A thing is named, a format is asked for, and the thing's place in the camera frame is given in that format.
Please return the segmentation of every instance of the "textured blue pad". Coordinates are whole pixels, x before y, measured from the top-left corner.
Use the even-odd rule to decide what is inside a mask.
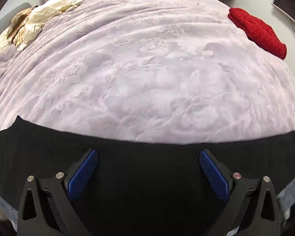
[[[80,197],[97,164],[98,152],[93,150],[68,183],[67,195],[70,201]]]
[[[219,199],[228,202],[228,183],[205,151],[199,154],[199,164]]]

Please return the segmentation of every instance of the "blue gripper pad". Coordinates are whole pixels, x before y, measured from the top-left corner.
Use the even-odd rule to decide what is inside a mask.
[[[229,199],[229,187],[228,182],[223,177],[217,166],[210,159],[209,155],[205,151],[201,151],[199,154],[199,164],[208,178],[214,192],[219,199],[228,202]]]
[[[72,165],[64,181],[70,201],[81,196],[88,180],[98,164],[98,152],[88,150],[81,160]]]

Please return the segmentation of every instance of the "cable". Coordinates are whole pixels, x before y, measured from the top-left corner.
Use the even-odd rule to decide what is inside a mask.
[[[295,30],[294,30],[294,28],[293,28],[293,23],[292,23],[292,20],[290,19],[290,21],[291,21],[291,26],[292,26],[292,29],[293,29],[293,31],[294,31],[294,33],[295,33]]]

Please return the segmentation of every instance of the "lavender blanket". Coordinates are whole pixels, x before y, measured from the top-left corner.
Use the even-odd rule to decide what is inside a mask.
[[[141,142],[222,142],[295,129],[295,80],[217,0],[86,0],[24,51],[0,53],[0,130],[17,115]]]

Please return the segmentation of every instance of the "bed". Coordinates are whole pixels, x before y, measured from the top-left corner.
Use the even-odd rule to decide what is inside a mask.
[[[217,0],[85,0],[48,21],[24,51],[0,52],[0,131],[18,115],[149,143],[295,130],[287,64],[248,40],[228,10]]]

